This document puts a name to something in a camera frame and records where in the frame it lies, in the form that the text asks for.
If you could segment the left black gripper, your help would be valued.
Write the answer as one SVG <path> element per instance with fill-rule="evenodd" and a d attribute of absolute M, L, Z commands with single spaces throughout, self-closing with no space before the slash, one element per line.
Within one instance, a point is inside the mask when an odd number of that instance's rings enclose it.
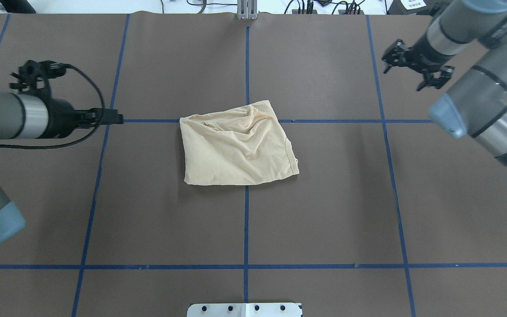
<path fill-rule="evenodd" d="M 50 98 L 45 102 L 48 110 L 48 125 L 44 131 L 45 139 L 62 139 L 74 129 L 92 129 L 100 125 L 123 125 L 124 117 L 117 110 L 91 108 L 76 110 L 63 99 Z"/>

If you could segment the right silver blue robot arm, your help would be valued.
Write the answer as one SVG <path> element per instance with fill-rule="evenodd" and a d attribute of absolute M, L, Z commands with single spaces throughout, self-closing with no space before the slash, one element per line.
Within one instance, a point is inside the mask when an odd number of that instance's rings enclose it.
<path fill-rule="evenodd" d="M 384 52 L 385 72 L 405 67 L 422 75 L 423 88 L 442 88 L 449 60 L 477 41 L 487 52 L 429 109 L 430 119 L 453 138 L 469 135 L 507 167 L 507 0 L 453 0 L 434 15 L 408 47 L 398 39 Z"/>

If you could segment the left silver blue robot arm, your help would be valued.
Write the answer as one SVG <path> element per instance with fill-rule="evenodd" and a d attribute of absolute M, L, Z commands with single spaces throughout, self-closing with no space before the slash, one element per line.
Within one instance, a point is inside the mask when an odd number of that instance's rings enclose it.
<path fill-rule="evenodd" d="M 52 146 L 11 144 L 20 139 L 63 139 L 77 129 L 89 129 L 94 134 L 101 125 L 121 125 L 123 115 L 105 107 L 76 110 L 63 99 L 45 98 L 29 93 L 0 92 L 0 149 L 54 150 L 86 140 Z M 0 186 L 0 243 L 26 226 L 26 221 Z"/>

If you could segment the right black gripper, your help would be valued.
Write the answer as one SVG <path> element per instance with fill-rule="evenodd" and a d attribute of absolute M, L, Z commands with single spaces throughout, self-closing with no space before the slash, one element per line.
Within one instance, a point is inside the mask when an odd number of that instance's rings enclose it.
<path fill-rule="evenodd" d="M 422 74 L 417 92 L 430 87 L 441 89 L 455 72 L 454 66 L 443 66 L 443 55 L 432 48 L 425 35 L 410 47 L 402 39 L 397 39 L 385 50 L 382 61 L 385 64 L 383 74 L 387 74 L 392 67 L 411 68 Z"/>

